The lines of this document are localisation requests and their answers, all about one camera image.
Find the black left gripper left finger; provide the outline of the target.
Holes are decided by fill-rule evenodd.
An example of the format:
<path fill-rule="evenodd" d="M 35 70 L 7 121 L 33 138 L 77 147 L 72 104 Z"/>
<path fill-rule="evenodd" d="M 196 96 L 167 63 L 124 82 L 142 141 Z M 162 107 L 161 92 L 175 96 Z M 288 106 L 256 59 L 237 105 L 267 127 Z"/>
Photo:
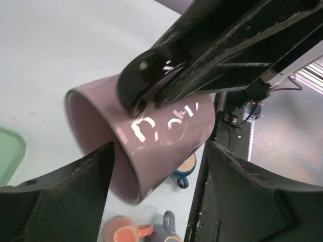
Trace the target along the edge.
<path fill-rule="evenodd" d="M 114 160 L 108 142 L 53 172 L 1 187 L 1 241 L 96 241 Z"/>

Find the lilac mug black handle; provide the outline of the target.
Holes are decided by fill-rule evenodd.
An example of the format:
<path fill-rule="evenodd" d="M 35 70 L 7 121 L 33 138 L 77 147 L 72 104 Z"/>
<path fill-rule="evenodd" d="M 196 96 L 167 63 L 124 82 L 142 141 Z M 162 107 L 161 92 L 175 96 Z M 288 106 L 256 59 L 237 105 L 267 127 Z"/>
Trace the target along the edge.
<path fill-rule="evenodd" d="M 159 89 L 190 61 L 178 47 L 154 47 L 120 74 L 70 89 L 65 109 L 80 149 L 115 146 L 110 188 L 138 204 L 173 174 L 212 134 L 216 112 L 209 94 L 157 107 Z"/>

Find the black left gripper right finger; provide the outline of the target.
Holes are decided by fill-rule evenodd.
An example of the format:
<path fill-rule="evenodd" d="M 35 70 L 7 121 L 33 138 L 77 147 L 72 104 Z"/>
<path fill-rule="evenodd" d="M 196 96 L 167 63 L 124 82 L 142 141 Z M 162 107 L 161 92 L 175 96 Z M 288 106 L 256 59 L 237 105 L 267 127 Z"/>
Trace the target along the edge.
<path fill-rule="evenodd" d="M 227 241 L 322 241 L 322 187 L 230 155 L 237 205 Z"/>

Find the grey blue small mug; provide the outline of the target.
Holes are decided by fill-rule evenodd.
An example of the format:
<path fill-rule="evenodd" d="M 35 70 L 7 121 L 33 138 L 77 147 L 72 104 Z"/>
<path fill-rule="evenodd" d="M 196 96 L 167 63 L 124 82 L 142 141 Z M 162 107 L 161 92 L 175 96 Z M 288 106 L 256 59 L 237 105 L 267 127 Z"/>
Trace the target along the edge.
<path fill-rule="evenodd" d="M 145 240 L 147 242 L 182 242 L 176 233 L 175 215 L 172 211 L 166 211 L 162 224 L 153 226 L 153 233 Z"/>

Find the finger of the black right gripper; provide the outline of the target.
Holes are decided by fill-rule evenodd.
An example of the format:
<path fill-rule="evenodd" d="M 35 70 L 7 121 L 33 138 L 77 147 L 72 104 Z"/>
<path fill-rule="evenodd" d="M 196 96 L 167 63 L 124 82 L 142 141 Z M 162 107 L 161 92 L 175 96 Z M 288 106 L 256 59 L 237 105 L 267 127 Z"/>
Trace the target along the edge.
<path fill-rule="evenodd" d="M 258 3 L 254 0 L 193 1 L 153 46 L 180 47 L 196 60 Z"/>
<path fill-rule="evenodd" d="M 322 26 L 322 1 L 259 1 L 155 96 L 164 107 L 196 93 L 241 90 Z"/>

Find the salmon pink mug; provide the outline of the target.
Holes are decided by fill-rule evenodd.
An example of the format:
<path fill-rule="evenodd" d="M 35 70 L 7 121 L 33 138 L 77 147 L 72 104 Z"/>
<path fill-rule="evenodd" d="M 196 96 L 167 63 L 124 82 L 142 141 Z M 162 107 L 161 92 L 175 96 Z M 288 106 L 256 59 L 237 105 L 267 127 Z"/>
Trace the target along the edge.
<path fill-rule="evenodd" d="M 138 242 L 153 234 L 153 231 L 152 225 L 137 225 L 131 218 L 119 215 L 106 222 L 103 229 L 103 241 Z"/>

